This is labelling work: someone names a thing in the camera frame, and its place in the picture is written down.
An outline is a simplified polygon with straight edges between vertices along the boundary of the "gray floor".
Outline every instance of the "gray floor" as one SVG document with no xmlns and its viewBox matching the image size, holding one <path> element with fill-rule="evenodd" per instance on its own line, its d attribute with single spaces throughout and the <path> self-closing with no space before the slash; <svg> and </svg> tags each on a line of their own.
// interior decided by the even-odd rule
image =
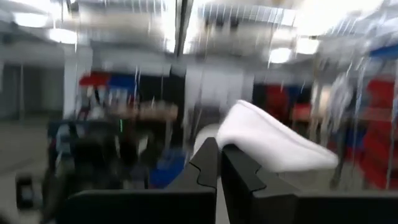
<svg viewBox="0 0 398 224">
<path fill-rule="evenodd" d="M 37 214 L 19 214 L 15 202 L 15 176 L 21 172 L 41 174 L 45 168 L 46 120 L 0 123 L 0 212 L 20 224 L 36 224 Z M 302 190 L 328 190 L 332 170 L 279 174 Z M 340 190 L 360 190 L 363 180 L 357 168 L 347 164 Z M 229 223 L 221 179 L 218 180 L 216 223 Z"/>
</svg>

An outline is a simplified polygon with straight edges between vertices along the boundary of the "ceiling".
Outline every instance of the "ceiling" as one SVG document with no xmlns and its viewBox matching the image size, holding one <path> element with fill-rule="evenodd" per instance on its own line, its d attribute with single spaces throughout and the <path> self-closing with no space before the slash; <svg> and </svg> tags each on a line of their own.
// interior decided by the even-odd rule
<svg viewBox="0 0 398 224">
<path fill-rule="evenodd" d="M 0 0 L 0 33 L 5 44 L 22 39 L 115 45 L 262 63 L 299 63 L 320 55 L 347 64 L 398 42 L 398 1 L 349 2 Z"/>
</svg>

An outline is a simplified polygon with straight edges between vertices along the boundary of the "concrete floor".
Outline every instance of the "concrete floor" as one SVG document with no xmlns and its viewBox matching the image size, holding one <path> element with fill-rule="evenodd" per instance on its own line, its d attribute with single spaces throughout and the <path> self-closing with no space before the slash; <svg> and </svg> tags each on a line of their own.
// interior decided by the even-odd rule
<svg viewBox="0 0 398 224">
<path fill-rule="evenodd" d="M 36 224 L 35 213 L 20 214 L 16 210 L 15 176 L 18 173 L 41 174 L 45 169 L 47 147 L 46 119 L 32 119 L 23 125 L 0 123 L 0 212 L 20 224 Z M 302 190 L 328 190 L 332 170 L 280 174 L 280 178 Z M 362 187 L 360 172 L 347 164 L 340 190 L 359 190 Z M 218 180 L 216 223 L 229 223 L 221 179 Z"/>
</svg>

